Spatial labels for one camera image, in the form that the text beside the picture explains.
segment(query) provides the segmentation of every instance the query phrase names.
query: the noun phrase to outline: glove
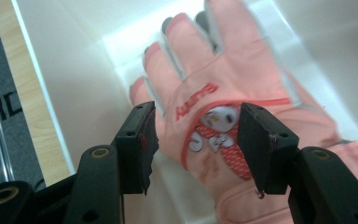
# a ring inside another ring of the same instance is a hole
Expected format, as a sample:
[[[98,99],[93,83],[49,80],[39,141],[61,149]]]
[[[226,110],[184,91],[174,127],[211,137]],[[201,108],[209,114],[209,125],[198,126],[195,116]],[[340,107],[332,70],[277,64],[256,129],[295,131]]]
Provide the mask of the glove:
[[[131,101],[157,101],[160,149],[203,183],[220,223],[291,222],[287,196],[255,195],[237,145],[239,106],[265,107],[300,137],[300,148],[339,142],[336,124],[275,62],[241,1],[205,7],[202,27],[183,13],[164,22],[165,46],[146,51],[147,77],[131,86]]]

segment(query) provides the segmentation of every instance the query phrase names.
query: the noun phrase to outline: glove finger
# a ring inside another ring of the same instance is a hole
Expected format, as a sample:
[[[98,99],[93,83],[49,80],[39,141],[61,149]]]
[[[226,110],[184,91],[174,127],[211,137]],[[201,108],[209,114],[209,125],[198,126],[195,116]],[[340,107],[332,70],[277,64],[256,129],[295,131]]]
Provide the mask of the glove finger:
[[[260,38],[257,24],[240,0],[206,0],[211,39],[219,49],[237,49]]]
[[[208,18],[206,16],[205,11],[199,12],[199,14],[197,14],[196,16],[195,21],[206,33],[209,33]]]
[[[194,74],[214,59],[209,37],[185,13],[170,20],[164,33],[167,45],[186,75]]]
[[[181,84],[181,80],[159,43],[153,43],[147,50],[144,67],[149,77],[150,88],[156,94],[156,100],[161,103],[162,109],[165,111],[174,91]]]
[[[153,101],[145,85],[145,78],[139,77],[130,88],[130,99],[133,105],[140,105],[145,102]],[[159,138],[163,134],[164,119],[161,113],[156,112],[156,132]]]

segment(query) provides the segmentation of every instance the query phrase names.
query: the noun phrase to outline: cartoon face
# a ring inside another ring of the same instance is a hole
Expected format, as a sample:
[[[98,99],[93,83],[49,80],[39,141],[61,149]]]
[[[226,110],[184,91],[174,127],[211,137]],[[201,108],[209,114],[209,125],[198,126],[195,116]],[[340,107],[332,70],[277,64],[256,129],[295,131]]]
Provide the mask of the cartoon face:
[[[226,133],[236,125],[238,119],[239,115],[235,108],[217,106],[202,116],[201,122],[215,131]]]
[[[234,139],[225,133],[220,133],[218,136],[212,137],[208,140],[209,146],[213,152],[218,152],[219,147],[234,146]]]
[[[190,142],[188,143],[188,148],[194,152],[199,152],[203,148],[203,138],[197,133],[193,132],[191,134]]]

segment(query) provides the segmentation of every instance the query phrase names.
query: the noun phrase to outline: gray floor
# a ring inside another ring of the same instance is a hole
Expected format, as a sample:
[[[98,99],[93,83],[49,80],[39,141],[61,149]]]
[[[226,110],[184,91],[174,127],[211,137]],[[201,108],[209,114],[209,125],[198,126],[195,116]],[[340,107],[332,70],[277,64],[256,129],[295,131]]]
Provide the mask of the gray floor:
[[[34,153],[34,146],[21,109],[6,54],[0,40],[0,123],[3,142],[15,180],[22,180],[38,189],[44,187],[43,176]]]

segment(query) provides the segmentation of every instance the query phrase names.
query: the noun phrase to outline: cartoon character print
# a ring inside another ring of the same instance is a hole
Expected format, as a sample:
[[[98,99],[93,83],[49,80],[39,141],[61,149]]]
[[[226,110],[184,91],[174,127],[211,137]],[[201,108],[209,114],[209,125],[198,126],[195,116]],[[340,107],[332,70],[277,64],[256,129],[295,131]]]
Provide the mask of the cartoon character print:
[[[237,145],[238,106],[217,106],[210,109],[192,133],[188,148],[194,152],[203,149],[204,138],[208,147],[215,153],[220,153],[227,165],[239,177],[249,180],[252,178],[243,153]]]

